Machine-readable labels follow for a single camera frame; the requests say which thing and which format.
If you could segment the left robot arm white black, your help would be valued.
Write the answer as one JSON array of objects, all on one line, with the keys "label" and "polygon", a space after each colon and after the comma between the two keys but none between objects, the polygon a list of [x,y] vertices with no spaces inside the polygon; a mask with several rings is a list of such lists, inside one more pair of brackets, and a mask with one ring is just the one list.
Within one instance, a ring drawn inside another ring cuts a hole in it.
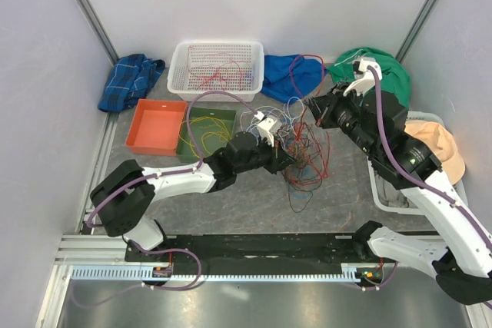
[{"label": "left robot arm white black", "polygon": [[86,224],[94,227],[98,217],[109,237],[123,237],[138,245],[150,260],[160,261],[168,255],[169,244],[157,222],[145,215],[150,204],[183,194],[222,191],[246,171],[264,168],[276,174],[294,163],[281,145],[244,131],[193,164],[153,168],[126,160],[90,193],[95,209]]}]

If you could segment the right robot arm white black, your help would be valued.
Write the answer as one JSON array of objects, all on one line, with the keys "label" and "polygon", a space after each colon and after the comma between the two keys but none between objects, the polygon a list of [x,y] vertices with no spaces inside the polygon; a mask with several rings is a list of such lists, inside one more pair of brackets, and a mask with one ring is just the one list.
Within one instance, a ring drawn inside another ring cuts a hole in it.
[{"label": "right robot arm white black", "polygon": [[444,245],[416,240],[375,221],[357,230],[353,255],[360,261],[391,259],[433,278],[452,299],[463,305],[491,302],[491,235],[450,183],[441,162],[423,142],[405,133],[407,109],[383,92],[384,131],[394,158],[409,181],[392,165],[377,127],[374,91],[362,98],[333,88],[309,98],[306,105],[323,128],[339,128],[367,156],[372,168],[400,191],[430,221]]}]

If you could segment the bright blue cloth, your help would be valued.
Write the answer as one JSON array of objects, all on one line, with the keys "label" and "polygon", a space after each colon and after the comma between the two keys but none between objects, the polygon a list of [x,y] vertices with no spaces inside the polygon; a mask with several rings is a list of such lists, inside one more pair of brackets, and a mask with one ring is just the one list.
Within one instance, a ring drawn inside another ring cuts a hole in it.
[{"label": "bright blue cloth", "polygon": [[266,55],[261,93],[287,103],[292,97],[308,96],[326,75],[324,60],[317,55]]}]

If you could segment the green garment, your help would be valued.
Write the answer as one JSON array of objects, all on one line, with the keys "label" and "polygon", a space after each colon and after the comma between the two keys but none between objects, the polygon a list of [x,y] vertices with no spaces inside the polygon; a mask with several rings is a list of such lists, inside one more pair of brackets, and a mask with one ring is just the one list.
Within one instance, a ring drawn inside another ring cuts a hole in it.
[{"label": "green garment", "polygon": [[410,108],[411,78],[401,63],[385,51],[361,47],[346,51],[328,68],[335,84],[351,83],[355,80],[353,63],[361,57],[373,58],[381,67],[381,89],[393,93],[399,103]]}]

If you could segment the white perforated basket right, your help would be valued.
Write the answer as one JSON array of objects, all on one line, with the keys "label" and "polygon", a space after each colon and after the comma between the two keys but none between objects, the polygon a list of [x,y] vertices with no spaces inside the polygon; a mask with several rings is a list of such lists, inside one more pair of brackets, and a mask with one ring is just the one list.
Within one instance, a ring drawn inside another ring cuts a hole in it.
[{"label": "white perforated basket right", "polygon": [[[422,140],[437,155],[443,165],[454,190],[467,204],[467,195],[462,182],[466,165],[461,157],[453,135],[445,128],[444,121],[437,115],[409,111],[405,131]],[[422,211],[409,201],[400,191],[376,174],[372,165],[368,165],[371,191],[375,205],[388,213],[403,215],[422,215]]]}]

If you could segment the white perforated basket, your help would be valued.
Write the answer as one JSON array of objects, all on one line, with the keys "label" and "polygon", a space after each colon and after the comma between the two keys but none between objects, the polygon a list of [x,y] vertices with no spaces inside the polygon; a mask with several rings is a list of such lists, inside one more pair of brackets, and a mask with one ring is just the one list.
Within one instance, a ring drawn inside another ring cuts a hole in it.
[{"label": "white perforated basket", "polygon": [[[443,165],[454,190],[467,204],[467,195],[462,182],[466,165],[461,157],[453,135],[445,128],[444,121],[437,115],[409,111],[405,131],[422,140],[437,155]],[[403,215],[422,215],[422,211],[409,201],[400,191],[376,174],[372,165],[368,165],[371,191],[375,205],[388,213]]]},{"label": "white perforated basket", "polygon": [[246,102],[261,92],[264,47],[258,41],[183,41],[168,70],[167,89],[184,101],[226,91]]}]

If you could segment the white perforated basket rear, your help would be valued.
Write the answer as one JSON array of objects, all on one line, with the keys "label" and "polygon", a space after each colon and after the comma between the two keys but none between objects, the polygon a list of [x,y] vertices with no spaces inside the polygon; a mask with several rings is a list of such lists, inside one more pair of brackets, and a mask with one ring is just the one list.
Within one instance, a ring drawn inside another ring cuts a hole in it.
[{"label": "white perforated basket rear", "polygon": [[167,89],[184,101],[226,91],[246,102],[261,92],[264,47],[258,41],[183,41],[168,70]]}]

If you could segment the grey cloth in basket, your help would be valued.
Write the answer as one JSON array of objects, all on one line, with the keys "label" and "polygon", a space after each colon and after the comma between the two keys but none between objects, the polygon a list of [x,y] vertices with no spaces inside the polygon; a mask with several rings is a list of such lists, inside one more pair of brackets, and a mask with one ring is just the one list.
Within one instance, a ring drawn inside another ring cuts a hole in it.
[{"label": "grey cloth in basket", "polygon": [[407,198],[378,174],[375,175],[375,185],[378,199],[384,206],[409,208]]}]

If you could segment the peach bucket hat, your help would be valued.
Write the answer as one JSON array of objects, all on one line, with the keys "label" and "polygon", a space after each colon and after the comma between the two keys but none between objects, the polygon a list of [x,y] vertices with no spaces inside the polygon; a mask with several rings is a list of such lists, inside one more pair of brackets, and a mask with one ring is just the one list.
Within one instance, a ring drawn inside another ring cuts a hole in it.
[{"label": "peach bucket hat", "polygon": [[404,130],[410,136],[423,141],[432,150],[453,185],[461,180],[466,170],[464,159],[460,155],[453,135],[442,124],[409,120]]}]

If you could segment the orange plastic tray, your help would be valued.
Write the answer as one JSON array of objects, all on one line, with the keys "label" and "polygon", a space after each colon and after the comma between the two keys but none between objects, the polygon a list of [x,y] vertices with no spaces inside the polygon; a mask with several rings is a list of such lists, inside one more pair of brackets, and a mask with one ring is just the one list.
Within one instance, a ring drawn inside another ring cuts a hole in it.
[{"label": "orange plastic tray", "polygon": [[126,146],[133,154],[176,155],[186,101],[140,99],[131,122]]}]

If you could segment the blue plaid cloth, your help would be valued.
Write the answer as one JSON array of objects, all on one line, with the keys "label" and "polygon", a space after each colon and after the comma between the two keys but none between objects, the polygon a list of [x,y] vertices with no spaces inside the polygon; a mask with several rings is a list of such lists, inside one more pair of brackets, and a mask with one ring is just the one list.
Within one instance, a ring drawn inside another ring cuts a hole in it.
[{"label": "blue plaid cloth", "polygon": [[161,59],[133,54],[117,60],[105,83],[98,110],[120,113],[145,99],[166,69]]}]

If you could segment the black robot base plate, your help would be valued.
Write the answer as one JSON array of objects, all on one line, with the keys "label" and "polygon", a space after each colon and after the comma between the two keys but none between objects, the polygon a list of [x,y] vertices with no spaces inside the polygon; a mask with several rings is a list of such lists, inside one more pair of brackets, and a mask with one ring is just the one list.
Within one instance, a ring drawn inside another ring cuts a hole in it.
[{"label": "black robot base plate", "polygon": [[191,251],[205,276],[328,274],[343,263],[380,264],[351,234],[188,234],[168,236],[160,248]]}]

